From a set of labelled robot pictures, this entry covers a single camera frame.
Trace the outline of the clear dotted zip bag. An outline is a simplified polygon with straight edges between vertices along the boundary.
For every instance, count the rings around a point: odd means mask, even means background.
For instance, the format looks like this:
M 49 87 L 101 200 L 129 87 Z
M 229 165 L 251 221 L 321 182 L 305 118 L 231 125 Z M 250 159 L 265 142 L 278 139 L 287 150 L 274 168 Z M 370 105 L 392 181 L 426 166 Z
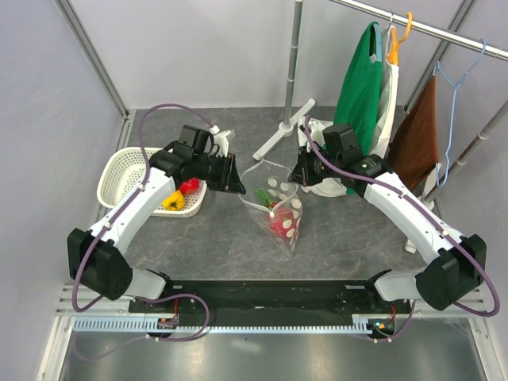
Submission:
M 288 258 L 294 255 L 302 220 L 298 185 L 289 181 L 291 170 L 268 160 L 241 175 L 246 193 L 240 200 L 251 219 Z

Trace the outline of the yellow bell pepper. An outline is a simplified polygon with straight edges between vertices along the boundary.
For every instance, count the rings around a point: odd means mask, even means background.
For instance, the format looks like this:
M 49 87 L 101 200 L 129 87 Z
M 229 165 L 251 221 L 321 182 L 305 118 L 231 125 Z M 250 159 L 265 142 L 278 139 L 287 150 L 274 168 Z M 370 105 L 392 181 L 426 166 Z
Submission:
M 180 190 L 162 201 L 162 206 L 168 211 L 180 211 L 185 207 L 185 198 Z

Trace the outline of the red apple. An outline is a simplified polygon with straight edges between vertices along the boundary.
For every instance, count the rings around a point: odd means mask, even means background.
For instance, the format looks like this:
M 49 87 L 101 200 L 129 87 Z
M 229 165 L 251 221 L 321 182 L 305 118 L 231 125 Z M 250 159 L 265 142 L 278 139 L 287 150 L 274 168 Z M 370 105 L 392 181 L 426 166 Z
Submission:
M 179 191 L 184 195 L 189 195 L 197 192 L 199 190 L 199 187 L 200 187 L 199 179 L 192 178 L 183 182 L 179 187 Z

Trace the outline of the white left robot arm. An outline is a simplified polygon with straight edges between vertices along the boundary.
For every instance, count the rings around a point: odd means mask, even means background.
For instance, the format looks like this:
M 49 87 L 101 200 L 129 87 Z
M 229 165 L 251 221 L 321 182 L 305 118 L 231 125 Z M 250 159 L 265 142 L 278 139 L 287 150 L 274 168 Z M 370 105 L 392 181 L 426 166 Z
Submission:
M 210 191 L 245 194 L 236 158 L 229 150 L 232 130 L 185 125 L 179 139 L 148 157 L 141 180 L 101 220 L 89 229 L 73 229 L 67 237 L 71 278 L 102 297 L 146 298 L 157 312 L 171 309 L 174 293 L 154 271 L 131 267 L 124 257 L 141 226 L 178 188 L 190 179 Z

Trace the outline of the red chili pepper green stem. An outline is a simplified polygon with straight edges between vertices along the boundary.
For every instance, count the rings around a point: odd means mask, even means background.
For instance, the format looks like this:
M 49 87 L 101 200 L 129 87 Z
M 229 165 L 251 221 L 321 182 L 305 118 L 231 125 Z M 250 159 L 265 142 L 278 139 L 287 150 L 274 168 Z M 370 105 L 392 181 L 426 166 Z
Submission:
M 279 204 L 272 189 L 257 188 L 255 196 L 268 208 L 266 219 L 268 228 L 277 237 L 292 238 L 297 228 L 297 214 L 291 208 Z

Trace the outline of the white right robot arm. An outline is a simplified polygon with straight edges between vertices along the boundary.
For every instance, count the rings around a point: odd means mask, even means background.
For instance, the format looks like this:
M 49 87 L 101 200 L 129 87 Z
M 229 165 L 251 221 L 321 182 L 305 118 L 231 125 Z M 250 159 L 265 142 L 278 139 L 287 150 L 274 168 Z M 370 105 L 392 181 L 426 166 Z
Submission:
M 383 271 L 363 294 L 372 312 L 392 301 L 418 298 L 435 310 L 446 310 L 483 283 L 487 245 L 478 235 L 466 237 L 431 212 L 404 185 L 384 159 L 364 155 L 347 124 L 331 125 L 313 138 L 308 122 L 298 128 L 298 161 L 292 183 L 314 186 L 339 179 L 384 213 L 414 244 L 425 262 L 412 271 Z

